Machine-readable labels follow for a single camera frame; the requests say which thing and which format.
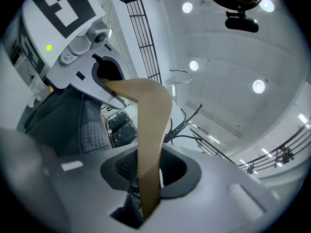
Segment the black cable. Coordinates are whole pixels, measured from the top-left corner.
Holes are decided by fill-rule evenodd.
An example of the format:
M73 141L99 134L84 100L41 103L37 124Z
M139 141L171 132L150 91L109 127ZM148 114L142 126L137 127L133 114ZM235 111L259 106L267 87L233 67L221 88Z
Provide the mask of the black cable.
M25 61L26 61L27 68L28 68L28 74L29 74L29 76L31 77L31 79L33 80L33 79L35 78L35 76L30 74L30 72L29 72L28 60L27 60L26 58L25 58Z
M173 120L171 118L171 128L170 128L170 131L168 132L168 134L172 131L172 128L173 128Z
M178 138L178 137L186 137L186 138L191 138L191 139L198 140L198 141L202 141L202 140L203 140L203 139L200 138L200 137L194 137L194 136L189 136L189 135L184 135L184 134L182 134L182 135L177 135L177 136L175 136L175 137L171 140L171 143L173 144L173 140L174 140L175 138Z

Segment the black camera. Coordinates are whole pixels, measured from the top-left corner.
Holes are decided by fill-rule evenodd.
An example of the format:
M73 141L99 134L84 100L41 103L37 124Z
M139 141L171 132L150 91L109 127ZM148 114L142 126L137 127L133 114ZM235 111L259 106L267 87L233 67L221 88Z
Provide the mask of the black camera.
M247 18L244 11L238 13L225 13L228 19L225 21L225 26L229 29L236 29L257 33L259 30L258 23L255 19Z

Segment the metal railing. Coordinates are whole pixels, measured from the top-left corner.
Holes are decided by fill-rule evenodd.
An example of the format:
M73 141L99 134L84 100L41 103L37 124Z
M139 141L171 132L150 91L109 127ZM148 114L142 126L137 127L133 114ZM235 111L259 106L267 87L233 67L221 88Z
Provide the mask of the metal railing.
M178 81L178 82L170 83L165 88L168 88L171 85L178 84L178 83L189 83L191 81L191 79L192 79L191 74L189 72L185 71L185 70L179 70L179 69L172 70L172 69L170 69L170 72L184 72L184 73L187 73L189 75L189 79L186 80L186 81Z
M144 61L148 79L162 83L148 18L141 0L127 4L139 50Z
M200 134L195 132L194 130L190 129L192 131L192 134L195 137L200 137L202 138L202 141L196 140L199 148L202 150L203 153L213 155L213 156L218 156L222 159L227 159L228 161L231 161L234 163L230 158L228 158L225 154L223 154L220 150L218 150L216 147L211 145L208 141L206 141Z
M238 165L242 170L252 168L253 171L261 171L277 165L284 165L294 159L301 151L311 144L311 131L306 127L301 127L293 136L283 144L270 151L268 154Z

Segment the black mesh grid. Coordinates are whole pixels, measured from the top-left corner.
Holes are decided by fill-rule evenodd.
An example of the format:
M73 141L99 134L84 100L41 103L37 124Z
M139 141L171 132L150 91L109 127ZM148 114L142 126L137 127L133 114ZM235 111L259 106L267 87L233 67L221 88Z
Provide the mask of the black mesh grid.
M131 154L118 160L115 163L115 170L129 182L134 182L138 175L137 151L134 151Z

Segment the gray fabric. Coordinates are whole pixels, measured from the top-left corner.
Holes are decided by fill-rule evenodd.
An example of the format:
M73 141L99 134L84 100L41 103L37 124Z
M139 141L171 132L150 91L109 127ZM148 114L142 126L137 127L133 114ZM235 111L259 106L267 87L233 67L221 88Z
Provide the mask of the gray fabric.
M85 100L82 108L80 140L82 153L111 149L101 105Z
M25 123L26 134L58 156L111 149L101 105L67 89L51 94Z

